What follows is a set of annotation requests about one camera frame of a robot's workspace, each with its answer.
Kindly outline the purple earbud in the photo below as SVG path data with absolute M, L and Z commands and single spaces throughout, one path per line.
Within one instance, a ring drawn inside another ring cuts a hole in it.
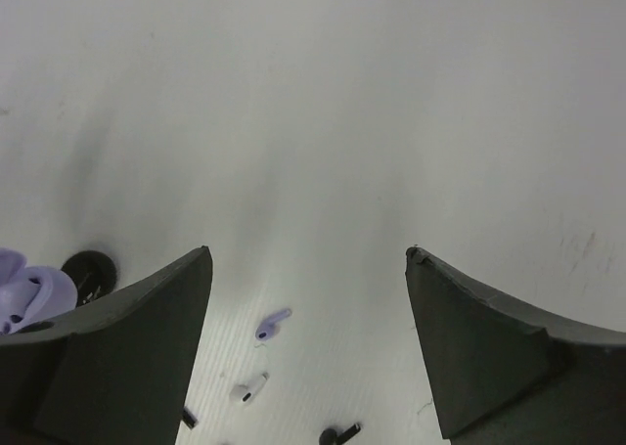
M 269 315 L 258 325 L 255 331 L 255 338 L 262 342 L 271 339 L 279 331 L 280 324 L 285 321 L 285 319 L 289 318 L 291 314 L 290 308 L 284 308 Z

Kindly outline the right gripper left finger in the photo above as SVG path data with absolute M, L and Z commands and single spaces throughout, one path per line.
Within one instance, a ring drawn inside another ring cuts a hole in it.
M 3 336 L 2 443 L 174 443 L 211 281 L 211 254 L 200 246 L 125 289 Z

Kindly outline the purple earbud charging case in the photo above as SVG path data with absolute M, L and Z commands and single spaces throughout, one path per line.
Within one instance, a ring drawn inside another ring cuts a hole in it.
M 1 249 L 1 335 L 73 310 L 77 289 L 71 278 L 49 266 L 27 266 L 26 257 Z

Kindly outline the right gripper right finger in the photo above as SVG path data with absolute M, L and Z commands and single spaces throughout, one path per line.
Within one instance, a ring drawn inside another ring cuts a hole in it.
M 540 309 L 418 246 L 405 274 L 443 438 L 624 442 L 624 333 Z

